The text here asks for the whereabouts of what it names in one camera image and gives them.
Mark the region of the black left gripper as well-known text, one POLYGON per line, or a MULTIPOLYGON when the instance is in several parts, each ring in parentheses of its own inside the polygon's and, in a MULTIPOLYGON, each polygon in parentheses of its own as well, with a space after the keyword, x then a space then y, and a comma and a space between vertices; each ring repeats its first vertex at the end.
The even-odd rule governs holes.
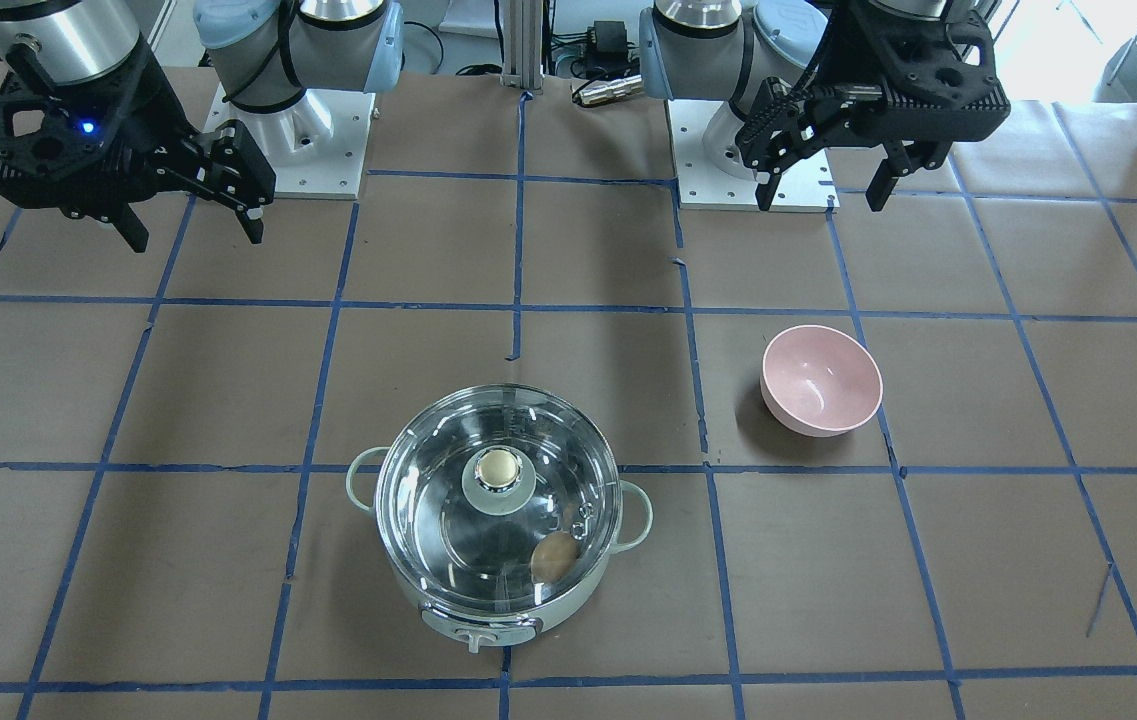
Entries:
POLYGON ((823 1, 828 23, 795 81, 763 78, 738 129, 760 172, 760 212, 812 155, 883 147, 868 183, 882 212, 902 177, 933 169, 955 143, 984 141, 1010 117, 987 15, 976 1, 823 1))

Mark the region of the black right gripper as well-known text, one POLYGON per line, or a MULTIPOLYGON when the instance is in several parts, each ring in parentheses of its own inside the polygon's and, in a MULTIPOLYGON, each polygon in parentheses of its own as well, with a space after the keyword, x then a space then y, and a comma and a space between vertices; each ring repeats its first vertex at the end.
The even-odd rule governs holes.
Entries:
POLYGON ((236 214, 252 245, 276 176, 240 121, 202 132, 189 122, 144 41, 97 78, 59 83, 30 41, 6 51, 0 90, 0 195, 24 209, 111 223, 133 253, 149 232, 132 205, 188 192, 236 214))

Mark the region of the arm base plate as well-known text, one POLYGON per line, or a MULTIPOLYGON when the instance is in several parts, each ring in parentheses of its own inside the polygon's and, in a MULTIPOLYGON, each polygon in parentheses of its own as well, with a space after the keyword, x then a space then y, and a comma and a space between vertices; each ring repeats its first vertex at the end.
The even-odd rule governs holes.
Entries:
MULTIPOLYGON (((667 101, 679 205, 683 209, 754 212, 760 174, 742 163, 735 136, 742 121, 727 102, 667 101)), ((820 151, 787 169, 772 196, 770 212, 824 213, 839 206, 827 154, 820 151)))
POLYGON ((244 122, 276 174, 279 199, 357 200, 377 96, 312 88, 292 108, 252 114, 217 86, 204 129, 244 122))

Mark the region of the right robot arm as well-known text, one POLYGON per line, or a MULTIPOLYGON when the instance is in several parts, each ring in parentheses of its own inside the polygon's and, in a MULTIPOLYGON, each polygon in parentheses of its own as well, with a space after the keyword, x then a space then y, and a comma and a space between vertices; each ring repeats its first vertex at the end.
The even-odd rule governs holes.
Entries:
POLYGON ((184 192, 252 243, 285 199, 356 200, 396 1, 0 1, 0 196, 114 227, 184 192))

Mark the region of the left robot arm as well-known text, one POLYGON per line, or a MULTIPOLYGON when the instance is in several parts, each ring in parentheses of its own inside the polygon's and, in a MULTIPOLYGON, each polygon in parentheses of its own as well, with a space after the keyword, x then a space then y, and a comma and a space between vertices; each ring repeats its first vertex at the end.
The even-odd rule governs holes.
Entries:
POLYGON ((638 20, 647 96, 722 105, 711 150, 772 208, 788 169, 883 149, 865 199, 993 135, 1012 104, 974 1, 655 1, 638 20))

